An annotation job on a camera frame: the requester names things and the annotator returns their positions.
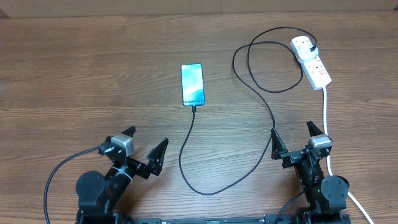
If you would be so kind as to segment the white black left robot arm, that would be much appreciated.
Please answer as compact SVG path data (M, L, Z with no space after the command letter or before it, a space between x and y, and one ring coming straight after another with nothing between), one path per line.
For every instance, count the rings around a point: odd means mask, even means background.
M158 176L161 173L169 143L167 138L163 139L147 155L148 163L145 164L131 158L135 132L136 128L131 126L119 134L108 136L97 147L99 154L107 156L113 165L106 175L89 171L77 180L77 223L135 223L129 215L120 214L114 209L134 176L148 179L150 175Z

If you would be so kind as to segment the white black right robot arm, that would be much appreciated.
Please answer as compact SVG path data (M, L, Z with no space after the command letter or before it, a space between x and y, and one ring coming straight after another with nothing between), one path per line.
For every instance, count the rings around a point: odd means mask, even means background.
M342 176L324 176L320 161L330 155L332 139L312 121L307 122L310 139L300 150L288 151L276 129L271 129L273 160L282 160L282 167L295 169L302 191L290 199L277 215L265 217L266 223L349 224L346 209L349 182ZM285 209L304 195L307 206L293 215L283 215Z

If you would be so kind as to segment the white power extension strip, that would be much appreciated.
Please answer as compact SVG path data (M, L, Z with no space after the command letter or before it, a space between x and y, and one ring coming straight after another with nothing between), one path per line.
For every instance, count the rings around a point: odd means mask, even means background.
M295 45L312 44L307 36L298 36L291 40L290 45L295 53ZM325 68L319 54L312 60L300 63L312 88L321 90L331 83L331 77Z

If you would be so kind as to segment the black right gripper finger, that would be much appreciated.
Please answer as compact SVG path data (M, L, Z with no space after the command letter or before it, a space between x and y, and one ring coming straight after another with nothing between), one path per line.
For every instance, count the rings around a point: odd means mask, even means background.
M273 160L281 159L282 155L287 153L288 150L275 128L271 129L271 139L272 139L271 158Z
M307 128L308 128L308 131L309 131L311 137L313 137L313 136L319 136L319 135L324 134L324 132L321 131L321 130L313 123L313 121L307 121L306 124L307 124Z

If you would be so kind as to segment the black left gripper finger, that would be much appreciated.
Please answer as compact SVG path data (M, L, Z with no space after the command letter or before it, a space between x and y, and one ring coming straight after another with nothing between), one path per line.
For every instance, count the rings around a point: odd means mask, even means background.
M126 130L124 130L123 132L121 132L121 134L124 134L124 135L132 138L135 132L136 132L136 127L131 126L131 127L127 128Z
M147 166L151 174L159 176L162 172L165 152L168 146L169 140L164 138L161 143L159 143L155 148L153 148L147 155L147 160L149 161Z

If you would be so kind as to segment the white charger plug adapter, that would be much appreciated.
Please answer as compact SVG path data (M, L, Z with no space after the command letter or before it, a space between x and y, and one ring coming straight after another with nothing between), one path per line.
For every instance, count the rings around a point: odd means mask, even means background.
M313 47L312 44L303 44L303 45L294 46L296 58L300 63L312 60L318 56L319 54L318 48L315 47L315 49L312 50L312 47Z

